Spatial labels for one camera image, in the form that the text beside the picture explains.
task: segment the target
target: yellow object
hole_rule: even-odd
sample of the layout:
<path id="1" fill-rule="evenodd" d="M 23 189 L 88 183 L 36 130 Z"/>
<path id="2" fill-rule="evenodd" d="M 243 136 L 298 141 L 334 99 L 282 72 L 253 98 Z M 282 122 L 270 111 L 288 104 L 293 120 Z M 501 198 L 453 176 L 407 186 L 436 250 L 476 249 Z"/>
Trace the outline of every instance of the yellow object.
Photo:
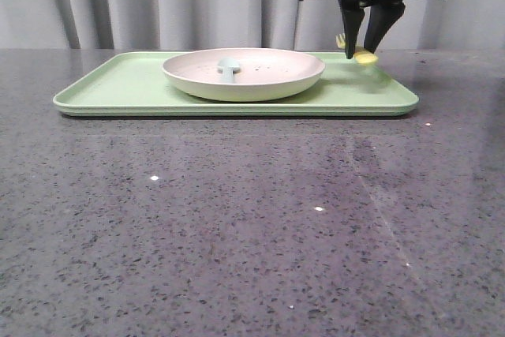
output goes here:
<path id="1" fill-rule="evenodd" d="M 339 47 L 339 49 L 346 48 L 346 35 L 344 33 L 337 35 L 336 41 L 337 41 L 337 47 Z M 379 57 L 367 51 L 363 47 L 356 47 L 356 52 L 354 53 L 353 58 L 356 60 L 357 63 L 363 66 L 374 65 L 375 63 L 377 63 L 377 61 L 379 61 Z"/>

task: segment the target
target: countertop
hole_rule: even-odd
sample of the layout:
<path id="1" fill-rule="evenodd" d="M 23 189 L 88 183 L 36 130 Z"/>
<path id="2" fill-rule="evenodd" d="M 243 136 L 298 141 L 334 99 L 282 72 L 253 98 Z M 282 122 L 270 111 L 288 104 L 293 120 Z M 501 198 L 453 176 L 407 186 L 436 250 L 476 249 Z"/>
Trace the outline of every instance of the countertop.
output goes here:
<path id="1" fill-rule="evenodd" d="M 504 336 L 503 51 L 381 51 L 396 118 L 71 118 L 0 51 L 0 335 Z"/>

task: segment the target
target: gray curtain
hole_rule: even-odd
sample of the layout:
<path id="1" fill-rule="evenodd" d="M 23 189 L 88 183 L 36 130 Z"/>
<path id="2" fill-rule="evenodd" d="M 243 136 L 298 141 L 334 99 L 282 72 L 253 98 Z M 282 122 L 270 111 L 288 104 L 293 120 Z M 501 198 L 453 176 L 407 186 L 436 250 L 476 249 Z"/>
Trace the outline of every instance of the gray curtain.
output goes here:
<path id="1" fill-rule="evenodd" d="M 505 48 L 505 0 L 406 4 L 380 47 Z M 342 30 L 336 0 L 0 0 L 1 48 L 319 51 Z"/>

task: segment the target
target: light green plastic tray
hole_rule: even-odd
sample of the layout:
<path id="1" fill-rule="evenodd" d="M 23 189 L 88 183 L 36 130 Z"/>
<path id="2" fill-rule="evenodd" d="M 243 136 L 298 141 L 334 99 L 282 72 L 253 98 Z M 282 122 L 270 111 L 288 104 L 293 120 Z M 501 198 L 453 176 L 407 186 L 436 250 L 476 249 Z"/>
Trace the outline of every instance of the light green plastic tray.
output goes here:
<path id="1" fill-rule="evenodd" d="M 165 60 L 181 52 L 119 54 L 54 98 L 72 116 L 321 115 L 393 116 L 418 98 L 376 66 L 360 66 L 343 53 L 310 53 L 326 69 L 310 89 L 261 103 L 224 103 L 177 90 L 163 74 Z"/>

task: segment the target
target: white plate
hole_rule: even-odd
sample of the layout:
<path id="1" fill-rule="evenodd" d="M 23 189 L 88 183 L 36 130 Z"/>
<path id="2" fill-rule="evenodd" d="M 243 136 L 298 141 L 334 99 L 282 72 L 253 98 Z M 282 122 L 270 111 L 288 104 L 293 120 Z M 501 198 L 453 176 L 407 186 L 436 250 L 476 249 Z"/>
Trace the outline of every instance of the white plate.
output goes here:
<path id="1" fill-rule="evenodd" d="M 240 63 L 235 83 L 221 83 L 218 62 L 232 57 Z M 298 94 L 313 86 L 324 63 L 298 51 L 243 47 L 193 51 L 167 59 L 163 72 L 179 90 L 200 98 L 257 102 Z"/>

